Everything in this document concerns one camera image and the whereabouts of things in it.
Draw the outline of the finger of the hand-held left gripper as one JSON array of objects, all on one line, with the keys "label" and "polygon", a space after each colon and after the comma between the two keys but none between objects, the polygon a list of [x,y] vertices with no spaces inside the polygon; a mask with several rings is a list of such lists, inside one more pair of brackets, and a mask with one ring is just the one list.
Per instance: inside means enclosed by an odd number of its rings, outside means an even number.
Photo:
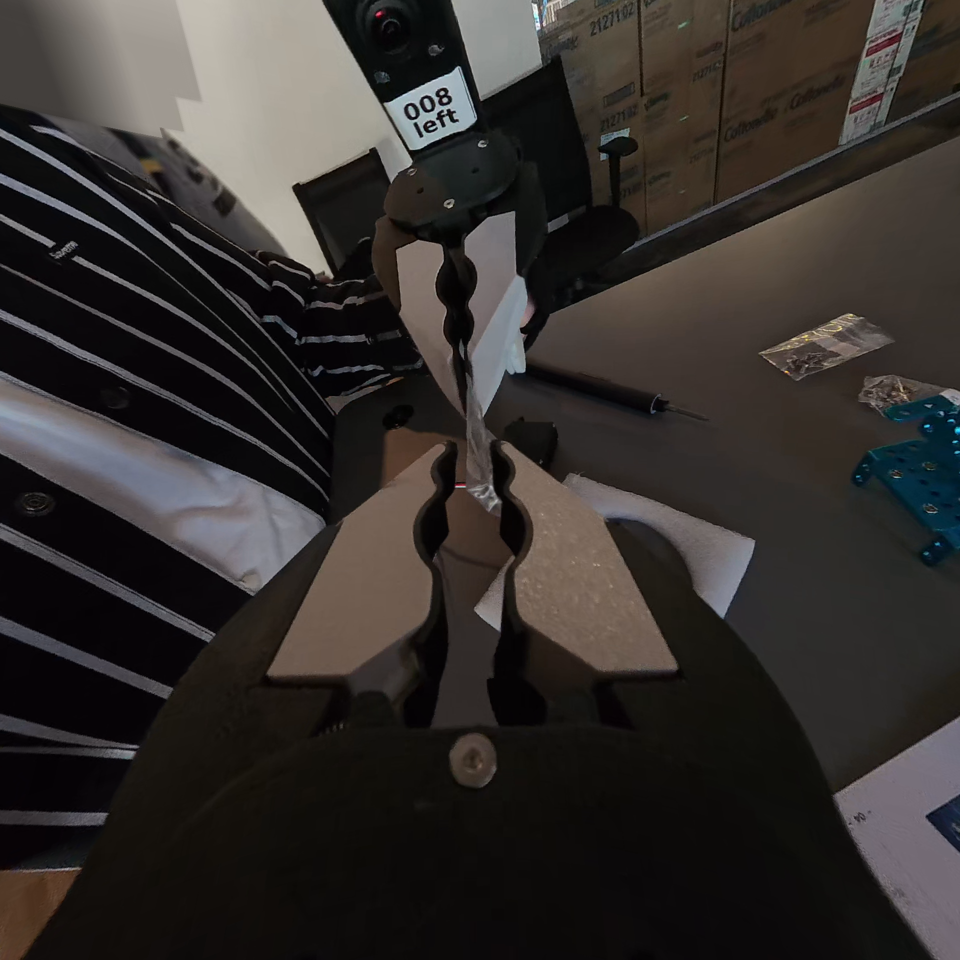
[{"label": "finger of the hand-held left gripper", "polygon": [[402,246],[395,258],[402,321],[438,388],[465,417],[471,326],[457,258],[447,247],[422,239]]},{"label": "finger of the hand-held left gripper", "polygon": [[472,322],[465,364],[482,413],[488,411],[521,344],[527,288],[517,263],[517,220],[516,212],[488,216],[461,246]]}]

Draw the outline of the black screwdriver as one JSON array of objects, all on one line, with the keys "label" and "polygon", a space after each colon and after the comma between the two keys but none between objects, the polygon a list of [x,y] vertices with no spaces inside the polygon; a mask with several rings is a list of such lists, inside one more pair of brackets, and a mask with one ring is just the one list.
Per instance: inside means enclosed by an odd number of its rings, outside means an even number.
[{"label": "black screwdriver", "polygon": [[658,391],[624,387],[612,381],[582,373],[528,364],[524,376],[536,382],[614,404],[649,417],[674,414],[701,423],[707,423],[710,420],[703,414],[673,404]]}]

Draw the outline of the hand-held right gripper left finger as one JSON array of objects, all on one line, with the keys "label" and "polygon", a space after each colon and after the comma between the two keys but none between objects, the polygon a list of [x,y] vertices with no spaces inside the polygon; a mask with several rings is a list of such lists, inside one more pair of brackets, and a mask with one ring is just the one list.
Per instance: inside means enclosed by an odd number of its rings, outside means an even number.
[{"label": "hand-held right gripper left finger", "polygon": [[270,682],[382,694],[406,726],[431,725],[449,650],[436,557],[457,459],[455,443],[435,444],[339,523]]}]

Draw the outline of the person's striped black shirt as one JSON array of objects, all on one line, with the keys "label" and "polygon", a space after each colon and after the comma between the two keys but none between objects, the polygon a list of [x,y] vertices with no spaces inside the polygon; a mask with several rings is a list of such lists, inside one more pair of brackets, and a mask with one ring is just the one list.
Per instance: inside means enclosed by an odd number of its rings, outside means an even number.
[{"label": "person's striped black shirt", "polygon": [[99,831],[330,512],[336,414],[255,312],[264,249],[78,127],[2,106],[3,869]]}]

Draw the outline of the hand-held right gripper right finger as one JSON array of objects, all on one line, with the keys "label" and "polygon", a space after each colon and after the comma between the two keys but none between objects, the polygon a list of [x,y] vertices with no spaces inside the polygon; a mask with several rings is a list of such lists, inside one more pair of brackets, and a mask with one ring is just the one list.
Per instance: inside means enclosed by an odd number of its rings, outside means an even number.
[{"label": "hand-held right gripper right finger", "polygon": [[679,665],[606,520],[512,444],[490,446],[500,499],[500,635],[487,694],[501,727],[627,727],[617,687]]}]

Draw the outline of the white foam square with hole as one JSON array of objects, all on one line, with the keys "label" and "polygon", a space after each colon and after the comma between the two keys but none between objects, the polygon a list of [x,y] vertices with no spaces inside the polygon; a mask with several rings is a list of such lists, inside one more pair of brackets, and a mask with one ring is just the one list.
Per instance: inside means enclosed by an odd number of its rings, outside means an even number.
[{"label": "white foam square with hole", "polygon": [[662,536],[683,561],[693,591],[723,619],[755,550],[755,542],[743,534],[580,474],[559,482],[523,469],[511,492],[533,528],[530,546],[513,572],[517,610],[544,610],[550,624],[559,622],[560,609],[578,591],[586,591],[588,603],[602,602],[614,552],[599,544],[605,521],[639,522]]}]

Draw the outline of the clear bag of short screws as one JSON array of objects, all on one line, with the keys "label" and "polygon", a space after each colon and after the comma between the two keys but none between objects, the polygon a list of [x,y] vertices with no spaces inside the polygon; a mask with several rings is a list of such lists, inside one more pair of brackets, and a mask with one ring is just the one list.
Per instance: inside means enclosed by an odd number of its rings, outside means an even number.
[{"label": "clear bag of short screws", "polygon": [[462,345],[453,348],[452,369],[461,390],[465,424],[465,489],[488,514],[499,518],[501,499],[495,489],[491,455],[495,438],[486,426],[473,366]]}]

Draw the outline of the stack of cardboard boxes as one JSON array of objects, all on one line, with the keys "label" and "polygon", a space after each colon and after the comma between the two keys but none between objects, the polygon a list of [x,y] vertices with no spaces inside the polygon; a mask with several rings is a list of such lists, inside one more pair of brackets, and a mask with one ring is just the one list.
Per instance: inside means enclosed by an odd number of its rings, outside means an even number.
[{"label": "stack of cardboard boxes", "polygon": [[619,196],[642,234],[958,93],[957,1],[533,2],[559,58],[591,199],[630,138]]}]

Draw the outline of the black office chair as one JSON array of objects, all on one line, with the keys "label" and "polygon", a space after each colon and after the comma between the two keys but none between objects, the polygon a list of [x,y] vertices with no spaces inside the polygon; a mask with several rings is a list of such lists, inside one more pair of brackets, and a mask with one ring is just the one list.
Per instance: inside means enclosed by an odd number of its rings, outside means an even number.
[{"label": "black office chair", "polygon": [[293,185],[333,280],[363,280],[373,273],[372,247],[389,186],[375,148]]},{"label": "black office chair", "polygon": [[509,135],[533,162],[545,198],[548,230],[537,263],[556,306],[601,291],[601,272],[641,237],[635,216],[621,203],[622,162],[639,150],[630,134],[617,134],[601,162],[601,194],[594,198],[588,148],[582,137],[559,55],[482,102],[486,120]]}]

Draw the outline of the dark desk with wooden edge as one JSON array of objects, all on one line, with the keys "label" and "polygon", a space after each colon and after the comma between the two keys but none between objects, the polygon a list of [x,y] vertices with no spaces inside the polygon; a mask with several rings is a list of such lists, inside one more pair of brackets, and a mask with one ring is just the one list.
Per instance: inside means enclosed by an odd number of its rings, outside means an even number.
[{"label": "dark desk with wooden edge", "polygon": [[[850,476],[911,437],[866,377],[958,387],[958,139],[594,295],[534,362],[665,393],[708,422],[633,414],[510,379],[488,411],[558,427],[582,474],[755,542],[728,620],[839,791],[958,715],[958,559],[925,567],[914,521]],[[894,338],[791,381],[760,352],[843,314]]]}]

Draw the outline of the open instruction booklet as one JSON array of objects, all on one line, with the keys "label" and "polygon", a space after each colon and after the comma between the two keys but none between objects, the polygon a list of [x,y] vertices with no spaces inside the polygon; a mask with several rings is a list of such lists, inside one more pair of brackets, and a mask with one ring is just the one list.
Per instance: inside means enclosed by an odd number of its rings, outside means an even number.
[{"label": "open instruction booklet", "polygon": [[837,792],[859,852],[928,953],[959,957],[959,720]]}]

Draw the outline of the black servo with striped cable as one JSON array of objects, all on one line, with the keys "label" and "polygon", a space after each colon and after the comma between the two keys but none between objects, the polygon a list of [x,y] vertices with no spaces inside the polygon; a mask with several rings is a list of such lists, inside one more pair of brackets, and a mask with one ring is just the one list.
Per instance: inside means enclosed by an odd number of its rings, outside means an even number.
[{"label": "black servo with striped cable", "polygon": [[[497,438],[494,434],[490,455],[494,462],[493,447]],[[517,451],[526,456],[535,465],[551,472],[559,445],[557,426],[549,421],[531,421],[519,417],[504,428],[502,441],[512,445]],[[456,490],[465,490],[466,441],[458,446],[457,478],[454,483]]]}]

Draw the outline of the blue metal bracket assembly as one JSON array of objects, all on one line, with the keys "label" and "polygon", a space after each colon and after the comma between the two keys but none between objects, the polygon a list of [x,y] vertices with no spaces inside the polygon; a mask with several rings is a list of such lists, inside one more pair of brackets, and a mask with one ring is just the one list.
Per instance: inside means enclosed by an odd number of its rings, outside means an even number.
[{"label": "blue metal bracket assembly", "polygon": [[959,551],[959,392],[941,390],[881,414],[895,424],[915,423],[918,437],[868,450],[850,481],[881,484],[929,533],[918,558],[936,567]]}]

